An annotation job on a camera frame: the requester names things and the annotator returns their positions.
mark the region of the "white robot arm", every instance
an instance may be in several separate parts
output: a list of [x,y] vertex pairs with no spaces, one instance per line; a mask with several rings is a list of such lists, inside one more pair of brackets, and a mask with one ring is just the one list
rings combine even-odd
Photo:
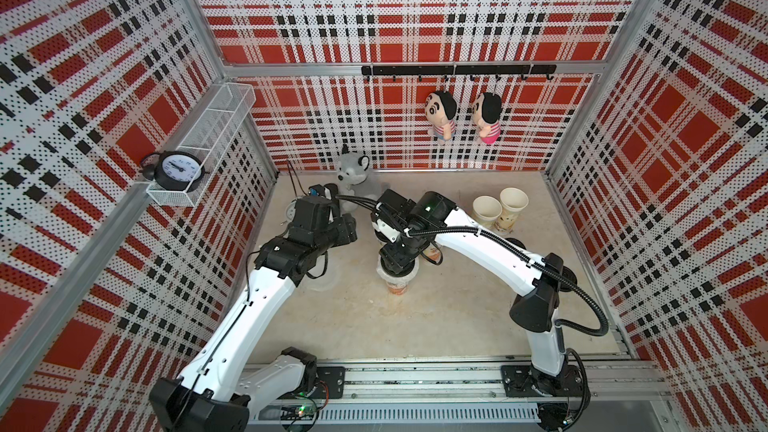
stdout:
[[562,270],[559,257],[550,254],[544,258],[506,242],[435,192],[428,192],[417,204],[391,190],[384,192],[379,201],[335,197],[332,185],[313,186],[310,190],[312,196],[296,203],[288,237],[275,237],[260,250],[246,289],[206,347],[179,372],[178,378],[160,379],[153,387],[150,402],[166,429],[244,430],[248,417],[279,396],[312,391],[316,358],[289,348],[249,378],[247,396],[234,393],[250,352],[306,272],[328,248],[356,240],[355,220],[349,214],[340,215],[338,198],[370,208],[371,219],[378,224],[376,230],[386,229],[384,235],[389,243],[379,252],[385,270],[398,273],[412,267],[421,251],[434,241],[464,254],[509,285],[518,295],[510,317],[526,329],[532,351],[532,377],[542,395],[554,387],[552,383],[562,373],[562,324],[578,326],[593,335],[608,330],[597,304],[593,309],[600,319],[600,329],[558,319],[558,281],[567,281],[558,278]]

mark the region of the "beige floor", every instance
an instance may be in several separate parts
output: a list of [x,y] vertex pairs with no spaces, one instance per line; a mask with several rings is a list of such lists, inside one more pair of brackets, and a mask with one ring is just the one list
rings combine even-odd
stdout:
[[[528,250],[554,252],[574,270],[581,287],[595,295],[537,172],[383,172],[372,176],[415,201],[435,190],[469,211],[481,195],[497,196],[504,187],[518,187],[529,206],[512,236]],[[332,182],[331,174],[302,175],[305,188]],[[293,198],[286,174],[280,176],[264,225],[261,246],[281,233],[285,207]],[[358,208],[358,240],[332,248],[328,274],[332,287],[324,292],[305,278],[264,332],[250,356],[263,364],[293,345],[321,359],[450,358],[528,355],[525,332],[508,316],[514,293],[501,279],[466,257],[446,250],[435,266],[422,260],[419,273],[402,296],[387,291],[376,274],[379,243],[370,228],[370,214]],[[590,308],[573,293],[561,294],[560,316],[597,327]],[[566,347],[581,354],[618,352],[611,334],[596,338],[564,328]]]

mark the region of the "plush doll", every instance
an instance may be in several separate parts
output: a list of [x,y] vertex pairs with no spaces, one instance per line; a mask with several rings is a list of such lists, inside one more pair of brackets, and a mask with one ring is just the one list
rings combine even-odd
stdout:
[[480,140],[493,144],[502,134],[502,126],[498,119],[502,114],[502,98],[494,93],[480,94],[472,104],[472,120],[478,127]]
[[[339,179],[339,194],[376,199],[381,197],[384,185],[368,177],[370,165],[370,157],[358,152],[350,152],[350,148],[344,144],[339,161],[336,163],[336,173],[339,174],[337,177]],[[341,202],[341,207],[342,211],[347,213],[355,210],[357,205],[345,200]]]
[[446,143],[456,132],[456,101],[450,93],[436,90],[427,96],[424,107],[427,120],[432,124],[432,133],[440,145]]

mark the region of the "red plaid pattern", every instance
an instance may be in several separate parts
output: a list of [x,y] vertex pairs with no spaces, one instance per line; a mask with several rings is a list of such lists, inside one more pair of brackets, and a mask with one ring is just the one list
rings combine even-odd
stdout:
[[633,0],[198,0],[229,63],[600,60]]
[[[0,344],[212,81],[178,0],[0,0]],[[195,209],[149,207],[0,430],[153,430],[154,380],[223,312],[267,189],[238,136]]]
[[[590,76],[288,77],[243,79],[254,86],[256,126],[279,168],[333,168],[342,144],[371,157],[375,168],[542,170],[591,82]],[[456,134],[444,146],[424,115],[427,95],[453,94]],[[478,140],[472,102],[502,97],[501,137]]]
[[659,0],[558,187],[692,430],[768,417],[766,0]]

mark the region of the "striped shirt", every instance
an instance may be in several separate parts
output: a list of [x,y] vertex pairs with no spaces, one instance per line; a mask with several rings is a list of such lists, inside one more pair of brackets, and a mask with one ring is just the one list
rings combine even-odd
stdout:
[[[456,134],[456,120],[451,119],[451,121],[448,122],[448,125],[451,127],[451,138],[453,138],[453,136]],[[443,127],[432,126],[432,127],[435,129],[435,135],[439,139],[446,138],[442,132],[444,126]]]
[[486,137],[480,137],[480,140],[484,141],[486,144],[493,144],[496,142],[496,139],[502,134],[502,123],[496,122],[491,126],[491,133],[489,133]]

